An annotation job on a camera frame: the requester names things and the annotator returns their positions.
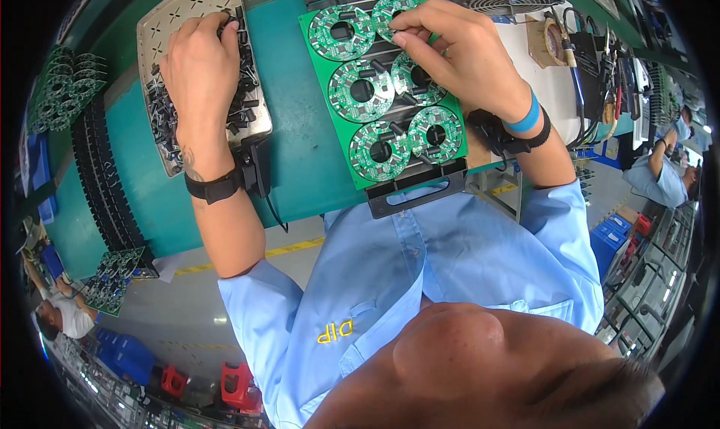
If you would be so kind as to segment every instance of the man in blue shirt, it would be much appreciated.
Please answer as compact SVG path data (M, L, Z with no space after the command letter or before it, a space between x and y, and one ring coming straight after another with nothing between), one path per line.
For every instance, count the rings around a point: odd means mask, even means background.
M623 180L637 189L639 194L669 209L697 199L697 168L688 166L685 174L680 176L665 156L665 150L675 146L677 140L677 132L669 129L655 143L650 153L640 157L632 168L623 172Z
M238 25L225 26L219 42L226 18L186 21L160 63L196 182L235 167L225 118ZM429 0L391 26L394 41L467 108L527 122L533 95L489 18ZM431 32L440 38L428 45ZM541 110L526 130L506 130L532 138L544 120ZM603 295L563 141L553 129L517 162L536 188L522 225L467 193L381 219L367 204L332 211L304 292L264 259L265 232L243 190L213 204L191 198L276 428L637 426L663 388L592 336Z

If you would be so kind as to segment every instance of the perforated metal tray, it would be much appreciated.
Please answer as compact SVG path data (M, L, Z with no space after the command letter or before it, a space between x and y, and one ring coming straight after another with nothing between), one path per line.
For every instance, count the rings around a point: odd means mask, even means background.
M137 40L138 40L138 69L139 78L142 87L142 94L145 98L145 108L149 105L148 91L144 84L152 81L151 73L153 64L159 64L162 56L167 53L168 40L170 34L180 29L181 24L192 17L202 17L211 12L226 10L235 15L236 8L242 6L243 18L245 17L245 5L243 0L164 0L159 3L153 10L145 15L138 22ZM257 69L254 73L258 76L258 82L261 82ZM249 99L257 99L259 106L253 109L256 120L248 125L247 128L240 129L237 135L233 135L230 131L226 131L228 143L231 147L238 146L240 142L250 136L262 136L272 132L272 122L270 113L265 104L265 96L261 85L248 94ZM167 152L162 145L157 146L157 152L165 167L168 177L175 176L173 172L174 164L167 161Z

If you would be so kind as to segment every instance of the red plastic stool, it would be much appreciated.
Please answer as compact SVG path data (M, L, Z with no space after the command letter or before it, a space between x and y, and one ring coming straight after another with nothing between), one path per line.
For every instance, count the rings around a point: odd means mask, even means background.
M187 376L178 373L174 366L170 365L163 370L163 380L160 382L160 386L170 395L180 398L186 383Z
M222 400L242 413L260 413L263 405L260 390L253 387L248 391L252 379L247 363L232 368L222 362Z

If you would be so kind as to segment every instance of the left hand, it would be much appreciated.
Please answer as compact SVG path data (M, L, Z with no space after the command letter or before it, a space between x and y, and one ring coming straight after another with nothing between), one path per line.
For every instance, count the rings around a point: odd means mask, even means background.
M65 283L62 276L58 276L58 278L55 280L55 288L58 289L59 292L64 294L73 293L73 287Z
M160 60L160 73L178 112L178 142L192 145L196 156L216 146L227 149L225 120L240 74L238 22L225 26L218 39L218 28L227 20L223 12L185 20L170 36L168 54Z

